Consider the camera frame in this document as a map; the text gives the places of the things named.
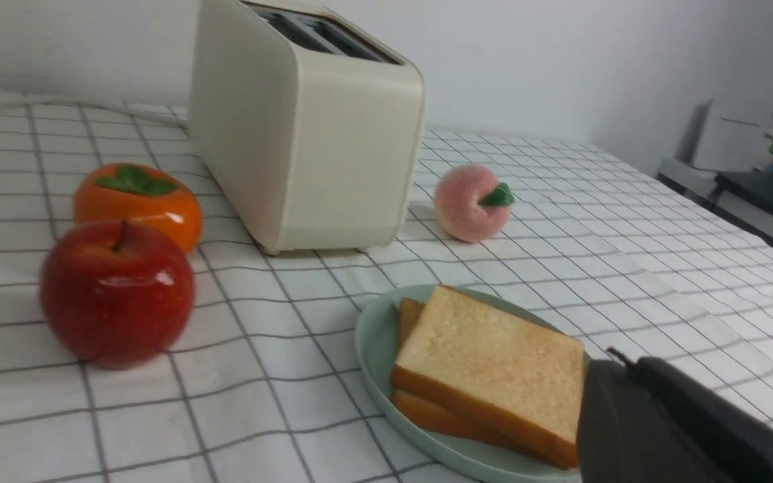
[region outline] red apple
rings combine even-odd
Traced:
[[[465,242],[481,242],[506,226],[515,196],[481,164],[450,169],[435,189],[435,214],[443,229]]]
[[[40,278],[52,332],[81,360],[108,369],[165,352],[196,299],[193,269],[178,245],[137,222],[71,229],[46,257]]]

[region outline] white wall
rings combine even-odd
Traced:
[[[421,67],[435,126],[585,140],[653,174],[697,103],[773,103],[773,2],[322,2]],[[0,0],[0,87],[185,103],[196,11]]]

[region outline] apple stem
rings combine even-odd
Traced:
[[[123,241],[125,241],[126,238],[127,238],[127,220],[121,220],[121,235],[119,235],[119,239],[113,245],[114,252],[120,251],[121,245],[123,245]]]

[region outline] bread crust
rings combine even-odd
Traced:
[[[505,447],[513,451],[524,452],[524,448],[513,442],[508,437],[490,429],[475,425],[466,419],[443,409],[423,398],[407,394],[404,391],[395,391],[393,404],[405,418],[411,420],[414,425],[423,430],[435,431],[454,437],[472,439],[491,446]]]
[[[422,302],[413,299],[401,299],[399,305],[399,349],[410,337],[413,328],[417,326],[417,319],[425,309]]]
[[[490,403],[398,365],[390,376],[390,384],[393,388],[437,404],[453,415],[505,435],[526,452],[539,455],[543,461],[561,470],[573,470],[579,466],[576,445]]]

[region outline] bread slice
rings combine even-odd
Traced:
[[[390,383],[570,470],[578,467],[583,357],[573,337],[438,286]]]
[[[424,303],[412,299],[402,299],[399,307],[399,349],[416,327],[417,320],[425,308]],[[493,446],[506,447],[521,451],[522,447],[502,434],[484,426],[471,423],[423,398],[393,391],[393,404],[405,418],[423,430],[435,431],[454,437],[464,437]]]

